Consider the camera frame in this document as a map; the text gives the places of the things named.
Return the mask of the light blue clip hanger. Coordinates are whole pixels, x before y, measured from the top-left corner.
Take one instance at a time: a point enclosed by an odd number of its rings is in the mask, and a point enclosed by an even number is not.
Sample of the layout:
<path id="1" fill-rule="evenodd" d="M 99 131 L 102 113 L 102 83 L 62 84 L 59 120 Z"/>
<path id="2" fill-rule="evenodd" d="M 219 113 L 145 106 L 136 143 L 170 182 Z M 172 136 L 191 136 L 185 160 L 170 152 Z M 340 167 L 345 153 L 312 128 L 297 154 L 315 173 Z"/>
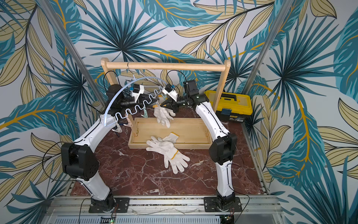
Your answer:
<path id="1" fill-rule="evenodd" d="M 133 79 L 121 86 L 119 81 L 114 82 L 121 74 L 120 68 L 110 70 L 110 62 L 107 58 L 101 59 L 101 66 L 104 70 L 103 78 L 108 74 L 113 74 L 114 78 L 109 78 L 110 86 L 106 91 L 106 109 L 103 112 L 104 126 L 116 125 L 115 132 L 121 132 L 120 127 L 134 128 L 133 115 L 145 110 L 153 103 L 157 103 L 156 97 L 164 90 L 167 82 L 154 75 L 146 74 L 140 70 L 138 74 L 133 73 L 129 68 L 126 73 L 132 75 Z"/>

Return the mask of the white glove bottom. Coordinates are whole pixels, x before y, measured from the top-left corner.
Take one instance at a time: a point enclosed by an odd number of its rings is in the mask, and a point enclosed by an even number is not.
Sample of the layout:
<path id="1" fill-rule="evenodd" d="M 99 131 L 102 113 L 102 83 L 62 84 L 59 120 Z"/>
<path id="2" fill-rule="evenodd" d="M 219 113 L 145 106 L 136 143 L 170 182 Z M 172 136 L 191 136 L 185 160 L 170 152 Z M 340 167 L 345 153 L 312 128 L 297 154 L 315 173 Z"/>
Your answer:
<path id="1" fill-rule="evenodd" d="M 184 172 L 185 168 L 188 167 L 187 162 L 189 161 L 190 158 L 182 154 L 179 150 L 176 151 L 173 157 L 168 157 L 167 155 L 164 155 L 165 168 L 169 168 L 170 165 L 175 175 L 179 172 Z"/>

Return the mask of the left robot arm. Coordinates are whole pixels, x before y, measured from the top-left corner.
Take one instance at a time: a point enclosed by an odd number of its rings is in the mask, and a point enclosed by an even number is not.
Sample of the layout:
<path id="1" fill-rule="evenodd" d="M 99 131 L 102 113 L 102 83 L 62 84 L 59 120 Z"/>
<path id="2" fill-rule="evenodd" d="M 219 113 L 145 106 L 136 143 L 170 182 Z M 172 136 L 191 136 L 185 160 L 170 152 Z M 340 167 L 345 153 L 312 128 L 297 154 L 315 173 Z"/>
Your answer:
<path id="1" fill-rule="evenodd" d="M 106 92 L 107 108 L 100 113 L 99 119 L 77 140 L 61 147 L 63 172 L 80 182 L 90 193 L 90 213 L 109 213 L 116 208 L 112 190 L 98 172 L 99 161 L 94 155 L 97 146 L 109 131 L 121 131 L 120 119 L 129 119 L 130 114 L 156 102 L 152 94 L 144 93 L 143 85 L 134 84 L 130 96 L 126 96 L 124 90 L 119 84 L 111 85 Z"/>

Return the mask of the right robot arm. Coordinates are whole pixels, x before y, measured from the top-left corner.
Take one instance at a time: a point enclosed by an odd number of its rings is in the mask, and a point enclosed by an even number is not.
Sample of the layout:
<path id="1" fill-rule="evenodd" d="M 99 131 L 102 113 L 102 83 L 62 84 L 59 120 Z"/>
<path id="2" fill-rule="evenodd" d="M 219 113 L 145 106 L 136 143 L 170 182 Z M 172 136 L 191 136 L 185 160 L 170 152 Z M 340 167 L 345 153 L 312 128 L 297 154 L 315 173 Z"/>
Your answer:
<path id="1" fill-rule="evenodd" d="M 209 155 L 217 170 L 218 186 L 214 204 L 218 211 L 228 211 L 235 203 L 231 167 L 236 151 L 237 136 L 224 127 L 207 96 L 199 93 L 194 80 L 185 82 L 184 89 L 185 96 L 179 96 L 174 86 L 167 84 L 162 92 L 169 98 L 161 105 L 174 112 L 177 112 L 181 106 L 190 106 L 203 120 L 213 141 L 209 148 Z"/>

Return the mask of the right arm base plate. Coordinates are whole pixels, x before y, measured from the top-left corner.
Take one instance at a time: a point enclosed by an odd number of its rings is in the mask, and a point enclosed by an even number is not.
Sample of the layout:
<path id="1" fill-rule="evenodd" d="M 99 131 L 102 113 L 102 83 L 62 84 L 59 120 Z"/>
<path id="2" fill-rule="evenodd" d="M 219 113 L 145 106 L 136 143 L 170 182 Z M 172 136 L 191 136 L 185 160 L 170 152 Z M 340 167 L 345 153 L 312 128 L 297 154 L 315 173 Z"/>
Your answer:
<path id="1" fill-rule="evenodd" d="M 219 197 L 204 197 L 205 212 L 242 212 L 242 204 L 239 197 L 229 200 Z"/>

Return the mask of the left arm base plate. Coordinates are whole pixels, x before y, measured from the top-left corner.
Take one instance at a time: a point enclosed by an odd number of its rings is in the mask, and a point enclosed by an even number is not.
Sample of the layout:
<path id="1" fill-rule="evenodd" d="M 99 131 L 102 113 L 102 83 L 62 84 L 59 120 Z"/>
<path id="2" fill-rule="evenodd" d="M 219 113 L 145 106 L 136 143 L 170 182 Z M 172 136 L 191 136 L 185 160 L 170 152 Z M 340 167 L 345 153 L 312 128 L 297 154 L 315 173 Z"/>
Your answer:
<path id="1" fill-rule="evenodd" d="M 115 197 L 103 201 L 91 199 L 89 213 L 127 213 L 130 199 Z"/>

